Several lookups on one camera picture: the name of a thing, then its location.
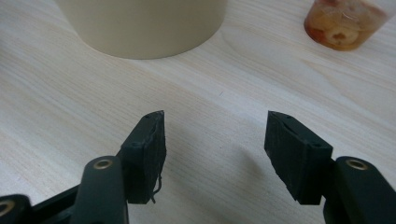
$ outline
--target cylindrical container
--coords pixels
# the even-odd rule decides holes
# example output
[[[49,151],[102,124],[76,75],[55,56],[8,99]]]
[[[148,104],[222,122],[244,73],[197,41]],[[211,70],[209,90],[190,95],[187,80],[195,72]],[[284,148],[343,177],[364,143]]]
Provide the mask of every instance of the cylindrical container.
[[[222,24],[227,0],[55,0],[79,37],[103,53],[155,59],[193,49]]]
[[[396,13],[396,0],[315,0],[304,28],[337,50],[358,48]]]

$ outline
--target beige cylinder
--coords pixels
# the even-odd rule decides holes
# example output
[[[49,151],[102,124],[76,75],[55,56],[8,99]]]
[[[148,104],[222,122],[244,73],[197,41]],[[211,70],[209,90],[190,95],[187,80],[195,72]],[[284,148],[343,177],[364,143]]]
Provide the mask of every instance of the beige cylinder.
[[[155,59],[205,42],[227,0],[55,0],[80,38],[103,53]]]

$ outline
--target metal screw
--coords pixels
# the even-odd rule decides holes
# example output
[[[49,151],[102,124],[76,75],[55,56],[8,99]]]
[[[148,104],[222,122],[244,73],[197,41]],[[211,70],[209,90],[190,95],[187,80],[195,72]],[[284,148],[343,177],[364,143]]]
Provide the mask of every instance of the metal screw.
[[[14,206],[15,206],[15,202],[11,200],[0,202],[0,217],[10,212],[14,208]]]
[[[369,167],[366,165],[366,163],[362,161],[357,161],[357,160],[347,160],[346,164],[348,164],[350,167],[355,168],[357,170],[367,170]]]
[[[113,161],[111,161],[111,160],[100,160],[95,163],[93,168],[95,168],[96,170],[104,170],[107,167],[111,166],[112,164],[113,164]]]

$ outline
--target table surface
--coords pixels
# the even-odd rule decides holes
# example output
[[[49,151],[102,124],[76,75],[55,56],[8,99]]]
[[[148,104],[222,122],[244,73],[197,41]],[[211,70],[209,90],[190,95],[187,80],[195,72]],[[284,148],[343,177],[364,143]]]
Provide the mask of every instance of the table surface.
[[[263,150],[267,111],[294,116],[332,157],[374,164],[396,188],[396,20],[339,52],[303,27],[312,0],[230,0],[203,45],[127,60],[83,43],[52,1],[0,0],[0,195],[32,204],[74,187],[164,110],[168,155],[156,204],[131,223],[324,223]]]

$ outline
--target wooden table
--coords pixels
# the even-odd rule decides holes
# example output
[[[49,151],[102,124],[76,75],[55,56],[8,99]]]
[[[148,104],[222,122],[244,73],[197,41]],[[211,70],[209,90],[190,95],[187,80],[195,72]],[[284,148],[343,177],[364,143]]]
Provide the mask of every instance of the wooden table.
[[[264,153],[268,110],[396,188],[396,20],[339,52],[306,35],[312,2],[230,0],[203,45],[136,61],[87,46],[52,1],[0,0],[0,195],[36,204],[74,187],[88,161],[115,155],[161,109],[163,189],[156,204],[129,206],[131,223],[324,223]]]

